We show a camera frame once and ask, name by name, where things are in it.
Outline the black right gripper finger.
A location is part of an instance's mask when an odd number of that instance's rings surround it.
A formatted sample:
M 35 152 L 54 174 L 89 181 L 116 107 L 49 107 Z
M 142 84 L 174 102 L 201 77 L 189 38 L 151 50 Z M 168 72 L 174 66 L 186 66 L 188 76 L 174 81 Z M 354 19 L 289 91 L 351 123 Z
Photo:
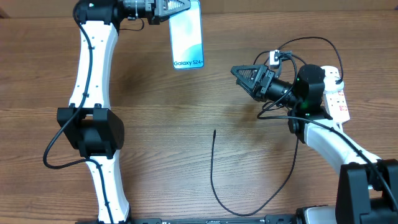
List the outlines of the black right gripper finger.
M 237 65 L 231 68 L 231 74 L 236 77 L 237 84 L 255 84 L 266 69 L 265 65 Z
M 236 84 L 239 85 L 252 99 L 258 100 L 257 92 L 259 85 L 255 78 L 240 79 L 236 80 Z

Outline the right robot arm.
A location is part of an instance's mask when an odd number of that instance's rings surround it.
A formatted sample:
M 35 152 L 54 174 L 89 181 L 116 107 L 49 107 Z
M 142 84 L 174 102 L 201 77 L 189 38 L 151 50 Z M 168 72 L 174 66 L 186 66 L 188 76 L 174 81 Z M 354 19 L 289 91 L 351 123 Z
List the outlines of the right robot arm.
M 256 101 L 290 108 L 290 132 L 317 151 L 339 175 L 336 203 L 303 207 L 293 223 L 397 223 L 397 160 L 381 159 L 347 136 L 325 108 L 338 77 L 306 64 L 284 82 L 265 65 L 233 66 L 231 73 Z

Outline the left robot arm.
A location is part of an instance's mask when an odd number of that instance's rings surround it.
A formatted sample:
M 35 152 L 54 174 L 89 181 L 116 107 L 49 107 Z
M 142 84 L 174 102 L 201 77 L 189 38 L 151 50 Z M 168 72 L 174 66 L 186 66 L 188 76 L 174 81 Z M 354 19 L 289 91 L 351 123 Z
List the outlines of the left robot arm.
M 72 14 L 80 29 L 80 60 L 68 106 L 57 110 L 60 134 L 66 135 L 90 170 L 98 200 L 96 222 L 132 223 L 120 169 L 124 124 L 111 111 L 109 100 L 111 61 L 121 22 L 168 22 L 173 68 L 202 68 L 200 2 L 79 1 Z

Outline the blue screen smartphone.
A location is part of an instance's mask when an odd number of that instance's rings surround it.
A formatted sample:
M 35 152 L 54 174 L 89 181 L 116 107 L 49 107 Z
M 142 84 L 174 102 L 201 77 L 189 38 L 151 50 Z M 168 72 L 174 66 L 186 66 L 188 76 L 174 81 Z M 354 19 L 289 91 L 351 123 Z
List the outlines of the blue screen smartphone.
M 200 1 L 169 19 L 172 65 L 176 70 L 203 68 L 203 34 Z

